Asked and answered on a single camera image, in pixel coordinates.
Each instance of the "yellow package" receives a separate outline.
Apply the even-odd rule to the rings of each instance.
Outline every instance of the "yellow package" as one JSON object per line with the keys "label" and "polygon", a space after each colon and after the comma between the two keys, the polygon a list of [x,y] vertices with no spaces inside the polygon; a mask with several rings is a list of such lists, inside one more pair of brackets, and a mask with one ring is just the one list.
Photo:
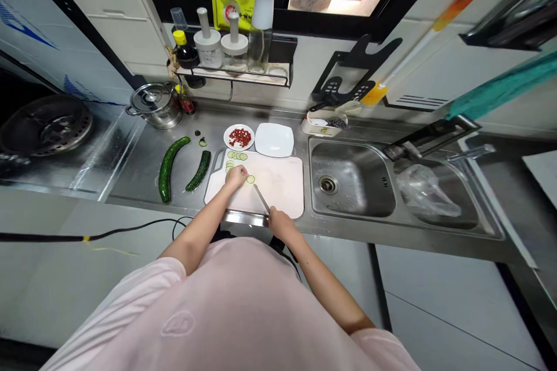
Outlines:
{"label": "yellow package", "polygon": [[230,29],[228,16],[232,12],[240,15],[240,30],[248,31],[251,28],[255,0],[212,0],[212,3],[215,29]]}

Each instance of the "power cord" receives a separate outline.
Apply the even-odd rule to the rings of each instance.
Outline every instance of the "power cord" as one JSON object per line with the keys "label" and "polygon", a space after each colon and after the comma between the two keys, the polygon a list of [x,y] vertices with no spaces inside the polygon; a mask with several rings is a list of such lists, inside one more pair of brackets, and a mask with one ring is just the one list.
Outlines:
{"label": "power cord", "polygon": [[120,232],[129,232],[132,230],[141,229],[147,226],[150,226],[155,223],[159,223],[162,221],[173,221],[174,227],[172,228],[172,240],[174,240],[174,230],[176,229],[177,224],[181,224],[182,226],[186,227],[185,224],[181,222],[182,219],[193,219],[191,216],[182,216],[178,220],[174,219],[158,219],[153,220],[149,223],[142,224],[141,226],[134,226],[131,228],[120,228],[114,229],[108,232],[105,232],[100,235],[92,235],[92,236],[78,236],[78,235],[35,235],[35,234],[12,234],[12,233],[5,233],[0,232],[0,242],[90,242],[90,241],[98,241],[99,239],[103,239],[109,237],[110,235],[114,235]]}

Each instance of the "small white bowl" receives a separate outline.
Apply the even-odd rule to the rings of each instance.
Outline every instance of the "small white bowl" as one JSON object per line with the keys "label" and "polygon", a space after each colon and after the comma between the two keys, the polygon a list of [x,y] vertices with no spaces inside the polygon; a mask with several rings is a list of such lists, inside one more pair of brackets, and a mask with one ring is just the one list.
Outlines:
{"label": "small white bowl", "polygon": [[[245,129],[247,130],[250,135],[251,135],[251,140],[249,141],[249,143],[243,147],[242,145],[240,145],[238,142],[236,142],[234,144],[234,146],[230,145],[230,134],[232,133],[233,130],[235,129]],[[247,150],[250,146],[252,146],[254,144],[255,141],[255,133],[254,131],[251,129],[251,127],[246,126],[246,125],[232,125],[230,126],[228,129],[225,130],[225,134],[223,136],[223,139],[225,141],[225,145],[228,146],[231,150],[233,151],[245,151]]]}
{"label": "small white bowl", "polygon": [[255,150],[268,157],[284,158],[292,155],[294,134],[288,126],[260,123],[255,132]]}

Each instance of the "hand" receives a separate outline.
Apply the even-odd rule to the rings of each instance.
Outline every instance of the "hand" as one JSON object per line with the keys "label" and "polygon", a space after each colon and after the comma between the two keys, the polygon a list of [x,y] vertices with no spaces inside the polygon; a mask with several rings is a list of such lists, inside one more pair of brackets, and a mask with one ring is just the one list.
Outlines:
{"label": "hand", "polygon": [[248,178],[248,170],[243,165],[235,166],[226,173],[225,186],[232,191],[239,189]]}
{"label": "hand", "polygon": [[269,214],[269,229],[278,239],[288,245],[288,243],[298,235],[302,235],[294,221],[286,213],[277,210],[275,206],[271,206],[271,213]]}

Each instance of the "green towel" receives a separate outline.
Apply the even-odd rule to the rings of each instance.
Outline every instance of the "green towel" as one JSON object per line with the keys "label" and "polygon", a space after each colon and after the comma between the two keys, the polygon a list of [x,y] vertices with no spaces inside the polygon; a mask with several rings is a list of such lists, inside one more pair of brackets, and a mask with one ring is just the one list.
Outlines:
{"label": "green towel", "polygon": [[474,88],[457,98],[445,119],[465,114],[472,120],[526,93],[557,74],[557,51],[532,61]]}

